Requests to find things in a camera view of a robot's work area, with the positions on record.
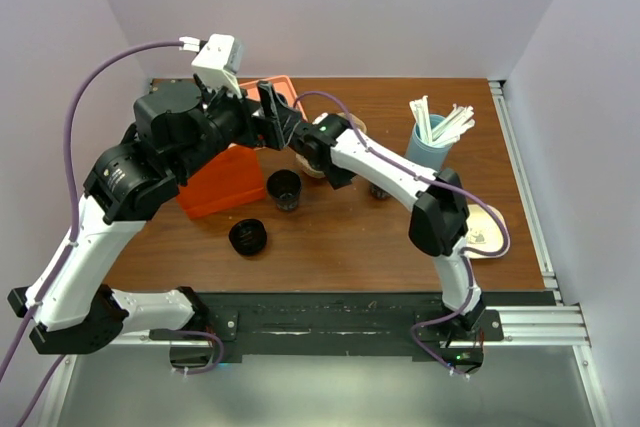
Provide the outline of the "cardboard cup carrier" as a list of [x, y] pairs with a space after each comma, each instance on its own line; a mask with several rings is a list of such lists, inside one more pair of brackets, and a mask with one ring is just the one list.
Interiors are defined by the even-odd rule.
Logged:
[[[347, 119], [347, 115], [344, 112], [334, 114], [334, 113], [323, 113], [318, 116], [313, 122], [309, 122], [311, 124], [319, 124], [321, 121], [346, 121], [347, 126], [350, 127], [350, 130], [360, 130], [362, 134], [367, 133], [366, 124], [356, 116], [351, 116], [352, 122], [349, 122]], [[324, 174], [320, 171], [314, 170], [310, 167], [309, 163], [299, 154], [296, 153], [297, 162], [302, 166], [304, 172], [306, 172], [309, 176], [314, 178], [323, 178]]]

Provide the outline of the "orange paper bag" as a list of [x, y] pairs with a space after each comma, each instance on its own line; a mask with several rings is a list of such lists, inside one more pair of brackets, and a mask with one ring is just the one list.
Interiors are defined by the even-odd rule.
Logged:
[[180, 188], [177, 202], [190, 219], [197, 219], [265, 197], [265, 180], [256, 151], [232, 145]]

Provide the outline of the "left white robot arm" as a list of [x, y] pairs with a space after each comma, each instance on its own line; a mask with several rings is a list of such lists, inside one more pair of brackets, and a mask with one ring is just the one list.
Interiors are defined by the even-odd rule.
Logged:
[[14, 312], [34, 322], [29, 338], [38, 353], [91, 354], [133, 331], [185, 339], [205, 332], [209, 311], [191, 288], [131, 293], [105, 277], [160, 207], [229, 146], [289, 145], [302, 114], [268, 81], [257, 92], [250, 98], [195, 79], [161, 83], [135, 101], [123, 139], [84, 182], [68, 238], [34, 284], [9, 294]]

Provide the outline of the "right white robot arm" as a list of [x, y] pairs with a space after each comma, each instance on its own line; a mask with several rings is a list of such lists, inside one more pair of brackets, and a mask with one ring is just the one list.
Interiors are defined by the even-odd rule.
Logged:
[[318, 124], [304, 120], [285, 130], [288, 146], [339, 189], [360, 176], [395, 198], [411, 214], [408, 236], [433, 259], [447, 310], [445, 326], [459, 340], [481, 327], [485, 310], [469, 259], [469, 208], [458, 174], [435, 172], [382, 147], [330, 114]]

